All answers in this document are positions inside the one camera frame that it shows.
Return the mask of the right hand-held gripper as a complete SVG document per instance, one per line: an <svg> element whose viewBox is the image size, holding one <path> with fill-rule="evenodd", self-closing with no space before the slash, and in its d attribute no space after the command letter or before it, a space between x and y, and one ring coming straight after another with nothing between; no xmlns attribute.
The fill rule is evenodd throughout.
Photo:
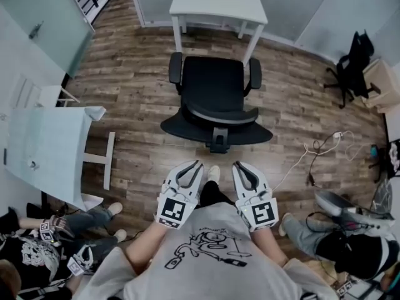
<svg viewBox="0 0 400 300"><path fill-rule="evenodd" d="M232 165L232 176L238 197L237 213L249 231L274 226L279 221L278 204L265 175L253 165L236 161Z"/></svg>

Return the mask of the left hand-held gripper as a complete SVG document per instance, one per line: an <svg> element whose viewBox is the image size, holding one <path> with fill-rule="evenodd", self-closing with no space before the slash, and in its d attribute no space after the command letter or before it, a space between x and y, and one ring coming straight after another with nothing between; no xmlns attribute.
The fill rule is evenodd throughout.
<svg viewBox="0 0 400 300"><path fill-rule="evenodd" d="M198 192L204 165L198 160L187 161L172 169L157 198L157 223L180 229L198 205Z"/></svg>

